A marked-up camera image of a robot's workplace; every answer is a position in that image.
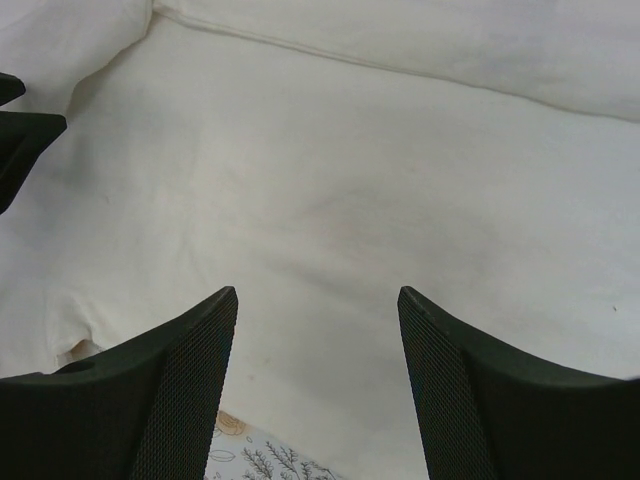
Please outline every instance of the patterned paper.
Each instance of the patterned paper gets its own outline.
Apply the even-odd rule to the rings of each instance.
[[[345,480],[224,412],[218,414],[205,480]]]

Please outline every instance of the wrinkled fabric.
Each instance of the wrinkled fabric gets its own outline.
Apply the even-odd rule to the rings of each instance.
[[[640,120],[636,0],[156,0],[185,25]]]
[[[76,85],[109,63],[122,49],[142,38],[151,15],[150,0],[3,0],[0,6],[0,72],[20,78],[27,93],[2,107],[11,111],[66,113]],[[55,335],[47,322],[58,280],[50,275],[47,256],[51,229],[60,228],[61,212],[43,210],[47,185],[70,187],[55,172],[67,162],[85,168],[77,151],[54,143],[39,159],[16,201],[0,216],[0,376],[33,371],[50,372],[64,360],[75,342],[87,338],[83,322],[73,324],[68,312]]]
[[[0,72],[27,94],[13,110],[64,113],[73,89],[142,38],[152,0],[3,0]]]
[[[353,479],[426,476],[403,285],[549,360],[638,372],[640,125],[163,18],[69,121],[0,217],[0,318],[45,324],[51,358],[234,285],[222,407]]]

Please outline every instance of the leaf pattern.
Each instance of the leaf pattern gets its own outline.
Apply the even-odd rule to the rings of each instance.
[[[216,429],[207,465],[209,479],[344,480],[330,469],[301,458],[295,450],[270,435],[250,426],[246,428],[251,429],[251,436]]]

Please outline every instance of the black object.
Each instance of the black object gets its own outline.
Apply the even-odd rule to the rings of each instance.
[[[19,79],[0,73],[0,105],[25,91]],[[9,208],[38,157],[66,128],[61,115],[0,112],[0,214]]]
[[[227,287],[55,374],[0,380],[0,477],[202,480],[237,306]]]
[[[431,480],[640,478],[640,381],[562,367],[398,300]]]

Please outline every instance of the white cloth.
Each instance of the white cloth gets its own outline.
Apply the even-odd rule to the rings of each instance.
[[[186,25],[640,120],[637,0],[156,0]]]
[[[64,113],[76,84],[144,36],[150,15],[150,0],[0,0],[0,72],[17,76],[27,87],[22,98],[3,108]],[[29,178],[24,186],[31,194],[20,192],[0,216],[0,376],[51,371],[57,367],[54,350],[64,355],[88,335],[82,324],[67,335],[50,331],[46,322],[47,312],[59,310],[50,303],[57,280],[49,274],[55,259],[47,256],[46,232],[61,228],[65,218],[43,202],[49,187],[64,190],[70,183],[68,177],[43,177],[43,172],[76,161],[69,174],[86,171],[77,150],[61,147],[54,144],[41,156],[34,183]],[[49,187],[34,189],[38,178],[47,178]],[[74,321],[73,311],[66,314],[61,329]],[[54,333],[65,340],[52,346]]]
[[[8,299],[45,323],[51,358],[235,285],[223,408],[352,479],[425,478],[402,285],[550,360],[638,373],[640,125],[167,19],[69,119],[0,218],[21,275],[0,317]]]
[[[64,113],[73,89],[142,38],[152,0],[0,0],[0,72],[27,94],[12,110]]]

